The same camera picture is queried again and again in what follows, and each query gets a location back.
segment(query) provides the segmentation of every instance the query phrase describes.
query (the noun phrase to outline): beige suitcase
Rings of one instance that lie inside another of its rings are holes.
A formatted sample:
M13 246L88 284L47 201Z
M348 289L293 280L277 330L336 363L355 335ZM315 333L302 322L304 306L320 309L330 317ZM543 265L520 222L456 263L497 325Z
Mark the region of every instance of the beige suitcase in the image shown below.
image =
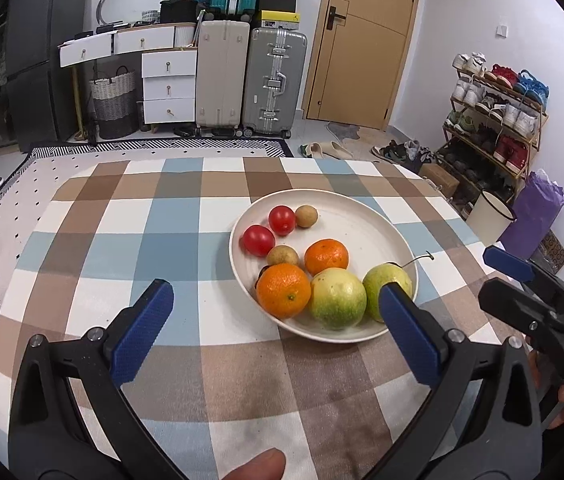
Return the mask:
M195 81L198 126L239 125L248 47L248 23L202 23Z

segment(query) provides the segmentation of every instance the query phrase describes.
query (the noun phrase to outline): tangerine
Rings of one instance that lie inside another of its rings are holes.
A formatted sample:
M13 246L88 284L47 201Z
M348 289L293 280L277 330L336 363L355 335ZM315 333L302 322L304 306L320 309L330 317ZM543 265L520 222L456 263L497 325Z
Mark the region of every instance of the tangerine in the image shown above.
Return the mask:
M313 276L324 269L348 267L348 250L342 242L326 238L311 245L304 253L304 267Z
M255 286L257 302L271 316L286 319L299 314L311 298L311 282L298 266L268 267Z

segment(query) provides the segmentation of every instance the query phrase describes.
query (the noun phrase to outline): wooden door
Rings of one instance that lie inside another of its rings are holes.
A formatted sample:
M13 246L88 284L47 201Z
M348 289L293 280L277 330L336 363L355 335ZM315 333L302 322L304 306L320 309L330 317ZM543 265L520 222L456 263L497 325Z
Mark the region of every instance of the wooden door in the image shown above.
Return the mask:
M414 0L329 0L308 118L383 129L413 10Z

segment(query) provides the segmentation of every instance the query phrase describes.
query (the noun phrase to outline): small brown fruit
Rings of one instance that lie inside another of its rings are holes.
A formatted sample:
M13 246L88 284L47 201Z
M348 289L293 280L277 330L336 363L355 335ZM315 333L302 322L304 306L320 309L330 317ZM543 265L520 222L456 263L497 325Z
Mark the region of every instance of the small brown fruit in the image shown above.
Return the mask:
M318 221L318 210L310 205L301 205L295 212L295 219L299 227L306 229Z
M299 265L300 257L292 247L278 245L273 247L267 254L267 264L270 266L277 264Z

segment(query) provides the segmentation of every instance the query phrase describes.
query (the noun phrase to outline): refrigerator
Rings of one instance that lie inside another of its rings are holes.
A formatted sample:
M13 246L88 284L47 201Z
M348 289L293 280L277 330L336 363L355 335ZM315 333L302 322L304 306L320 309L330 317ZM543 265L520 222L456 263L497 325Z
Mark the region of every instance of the refrigerator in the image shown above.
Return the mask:
M6 91L22 152L77 131L71 69L58 46L82 31L85 0L9 0Z

